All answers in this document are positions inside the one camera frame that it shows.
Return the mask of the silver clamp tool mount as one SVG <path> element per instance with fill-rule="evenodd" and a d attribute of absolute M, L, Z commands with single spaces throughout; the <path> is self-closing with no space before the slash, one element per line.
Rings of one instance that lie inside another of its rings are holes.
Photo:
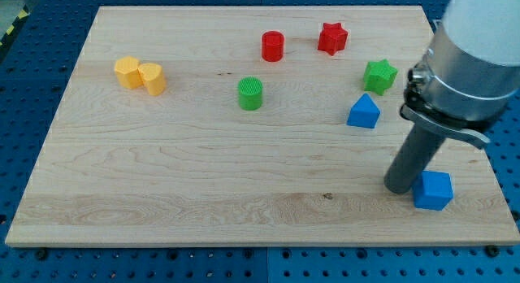
<path fill-rule="evenodd" d="M 482 149 L 490 143 L 484 132 L 518 89 L 518 66 L 469 54 L 440 24 L 421 60 L 408 71 L 401 116 L 414 127 L 405 144 L 432 146 L 438 137 Z"/>

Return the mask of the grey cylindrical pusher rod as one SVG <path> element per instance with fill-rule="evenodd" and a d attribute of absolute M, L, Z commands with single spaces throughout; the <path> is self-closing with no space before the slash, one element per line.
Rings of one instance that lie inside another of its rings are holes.
<path fill-rule="evenodd" d="M 415 124 L 384 176 L 386 188 L 394 194 L 407 193 L 444 141 L 444 136 Z"/>

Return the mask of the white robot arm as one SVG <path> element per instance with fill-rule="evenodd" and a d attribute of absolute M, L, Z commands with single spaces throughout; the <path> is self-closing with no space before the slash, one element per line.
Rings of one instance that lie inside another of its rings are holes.
<path fill-rule="evenodd" d="M 410 190 L 447 138 L 478 149 L 519 89 L 519 0 L 451 0 L 422 59 L 408 71 L 400 109 L 414 126 L 384 176 Z"/>

